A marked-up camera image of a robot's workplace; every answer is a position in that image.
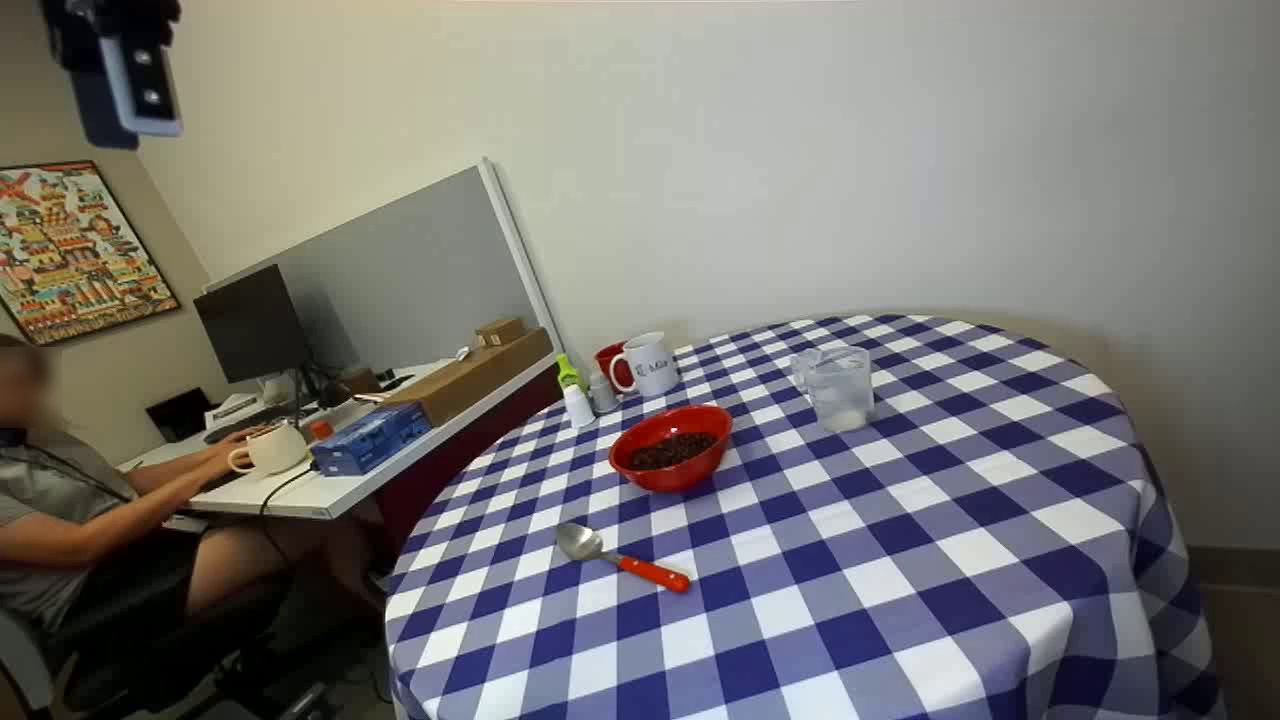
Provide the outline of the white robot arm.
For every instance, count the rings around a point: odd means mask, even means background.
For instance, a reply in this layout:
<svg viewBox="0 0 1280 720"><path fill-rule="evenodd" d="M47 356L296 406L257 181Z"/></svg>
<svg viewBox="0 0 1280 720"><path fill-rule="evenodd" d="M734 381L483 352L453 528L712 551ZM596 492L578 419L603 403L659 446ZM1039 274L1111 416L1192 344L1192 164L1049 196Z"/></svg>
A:
<svg viewBox="0 0 1280 720"><path fill-rule="evenodd" d="M66 71L80 129L96 146L175 134L166 42L181 0L38 0L47 53Z"/></svg>

